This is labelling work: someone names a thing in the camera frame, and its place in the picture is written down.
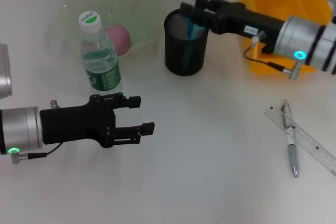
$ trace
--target ruler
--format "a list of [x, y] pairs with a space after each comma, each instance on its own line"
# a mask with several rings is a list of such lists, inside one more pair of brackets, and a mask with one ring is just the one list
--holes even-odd
[[[336, 158], [328, 152], [321, 144], [319, 144], [312, 136], [304, 131], [291, 118], [286, 116], [280, 109], [275, 106], [269, 107], [264, 113], [277, 124], [280, 129], [287, 132], [291, 137], [296, 136], [296, 142], [299, 143], [306, 151], [316, 158], [325, 168], [336, 176]], [[284, 127], [283, 116], [289, 122], [292, 122], [288, 128]]]

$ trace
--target black mesh pen holder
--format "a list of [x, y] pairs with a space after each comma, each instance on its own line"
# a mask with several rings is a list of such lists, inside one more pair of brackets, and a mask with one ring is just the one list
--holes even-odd
[[164, 21], [165, 65], [174, 74], [191, 76], [203, 66], [209, 29], [189, 23], [179, 11]]

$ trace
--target plastic bottle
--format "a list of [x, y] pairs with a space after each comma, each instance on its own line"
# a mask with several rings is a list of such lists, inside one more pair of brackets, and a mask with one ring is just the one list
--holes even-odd
[[99, 91], [114, 89], [121, 80], [118, 56], [102, 28], [99, 14], [91, 10], [83, 12], [78, 22], [82, 30], [80, 50], [91, 86]]

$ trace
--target silver pen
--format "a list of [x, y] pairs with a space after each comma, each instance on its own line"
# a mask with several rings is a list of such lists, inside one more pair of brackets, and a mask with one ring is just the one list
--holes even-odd
[[292, 114], [291, 114], [290, 106], [289, 106], [287, 99], [285, 99], [285, 102], [283, 103], [281, 110], [287, 117], [290, 118], [289, 120], [286, 116], [282, 115], [282, 120], [284, 122], [283, 126], [287, 129], [286, 138], [288, 142], [289, 164], [290, 164], [290, 168], [293, 171], [294, 176], [297, 177], [299, 165], [298, 165], [298, 157], [297, 157], [296, 146], [295, 146], [296, 136], [295, 136], [294, 131], [289, 132], [290, 128], [292, 127]]

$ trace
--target white table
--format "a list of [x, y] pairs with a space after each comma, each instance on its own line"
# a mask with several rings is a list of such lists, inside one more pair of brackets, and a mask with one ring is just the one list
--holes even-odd
[[[0, 42], [9, 46], [13, 96], [1, 108], [82, 105], [92, 93], [79, 58], [55, 43], [65, 0], [0, 0]], [[161, 0], [166, 12], [180, 2]], [[209, 36], [203, 69], [190, 77], [155, 48], [120, 60], [122, 91], [140, 109], [117, 111], [117, 126], [155, 122], [139, 145], [102, 149], [65, 143], [44, 159], [0, 157], [2, 223], [334, 223], [336, 178], [301, 147], [294, 178], [285, 136], [263, 110], [287, 98], [295, 120], [336, 154], [336, 78], [296, 82], [249, 74], [238, 37]]]

